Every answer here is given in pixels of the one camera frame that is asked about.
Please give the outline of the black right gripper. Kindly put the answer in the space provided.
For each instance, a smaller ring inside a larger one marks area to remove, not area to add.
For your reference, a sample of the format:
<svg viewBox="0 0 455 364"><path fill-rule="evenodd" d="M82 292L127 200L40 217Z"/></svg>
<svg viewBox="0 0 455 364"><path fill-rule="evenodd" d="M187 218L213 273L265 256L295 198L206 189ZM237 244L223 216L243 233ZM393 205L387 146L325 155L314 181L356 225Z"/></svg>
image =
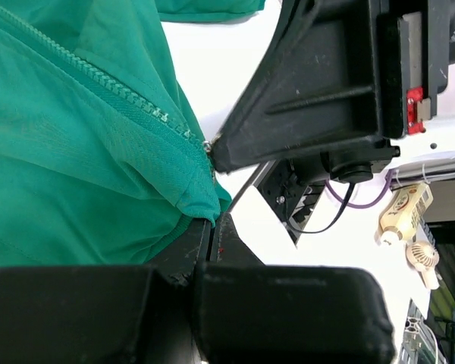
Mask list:
<svg viewBox="0 0 455 364"><path fill-rule="evenodd" d="M325 154L389 162L421 133L455 64L455 1L285 1L212 143L216 171Z"/></svg>

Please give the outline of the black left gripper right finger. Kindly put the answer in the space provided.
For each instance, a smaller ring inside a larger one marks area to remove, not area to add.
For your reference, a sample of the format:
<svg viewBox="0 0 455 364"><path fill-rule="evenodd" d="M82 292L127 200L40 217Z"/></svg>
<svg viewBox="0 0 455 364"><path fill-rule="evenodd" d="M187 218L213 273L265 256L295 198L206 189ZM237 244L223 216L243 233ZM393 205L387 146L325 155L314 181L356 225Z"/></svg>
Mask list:
<svg viewBox="0 0 455 364"><path fill-rule="evenodd" d="M193 327L210 363L389 363L380 286L359 268L264 265L224 213L193 277Z"/></svg>

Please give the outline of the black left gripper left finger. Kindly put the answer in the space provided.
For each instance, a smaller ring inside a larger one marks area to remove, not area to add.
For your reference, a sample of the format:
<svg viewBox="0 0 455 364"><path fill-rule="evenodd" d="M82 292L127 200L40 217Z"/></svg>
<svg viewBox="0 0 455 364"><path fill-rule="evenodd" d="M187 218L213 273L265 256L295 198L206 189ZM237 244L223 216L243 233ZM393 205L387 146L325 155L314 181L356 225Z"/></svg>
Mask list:
<svg viewBox="0 0 455 364"><path fill-rule="evenodd" d="M0 268L0 363L198 363L184 288L211 225L149 265Z"/></svg>

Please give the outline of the green zip jacket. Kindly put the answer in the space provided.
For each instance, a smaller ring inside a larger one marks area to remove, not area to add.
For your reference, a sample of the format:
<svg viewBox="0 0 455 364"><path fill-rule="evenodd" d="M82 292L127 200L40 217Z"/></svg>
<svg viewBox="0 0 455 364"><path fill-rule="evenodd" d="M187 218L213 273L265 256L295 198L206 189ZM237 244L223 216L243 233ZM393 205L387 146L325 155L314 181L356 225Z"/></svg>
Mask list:
<svg viewBox="0 0 455 364"><path fill-rule="evenodd" d="M0 267L143 264L231 204L164 22L262 1L0 1Z"/></svg>

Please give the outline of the tan plastic bottle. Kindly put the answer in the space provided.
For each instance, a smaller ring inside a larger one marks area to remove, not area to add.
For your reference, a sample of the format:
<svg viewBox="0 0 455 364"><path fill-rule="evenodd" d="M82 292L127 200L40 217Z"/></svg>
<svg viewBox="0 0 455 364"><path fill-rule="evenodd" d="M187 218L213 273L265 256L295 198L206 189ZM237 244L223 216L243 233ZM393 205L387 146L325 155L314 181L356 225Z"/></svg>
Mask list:
<svg viewBox="0 0 455 364"><path fill-rule="evenodd" d="M422 216L433 202L427 183L401 187L379 218L382 245L407 243L416 235Z"/></svg>

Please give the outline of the small beige handheld fan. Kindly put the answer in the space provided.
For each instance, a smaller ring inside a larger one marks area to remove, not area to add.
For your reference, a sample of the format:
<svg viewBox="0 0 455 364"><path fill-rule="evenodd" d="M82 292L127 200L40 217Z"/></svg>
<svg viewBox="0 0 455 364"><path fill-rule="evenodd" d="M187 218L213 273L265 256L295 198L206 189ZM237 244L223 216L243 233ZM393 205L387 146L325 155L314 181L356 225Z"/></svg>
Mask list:
<svg viewBox="0 0 455 364"><path fill-rule="evenodd" d="M419 240L406 247L408 262L420 273L425 287L429 290L437 290L440 287L436 266L440 256L438 251L429 242Z"/></svg>

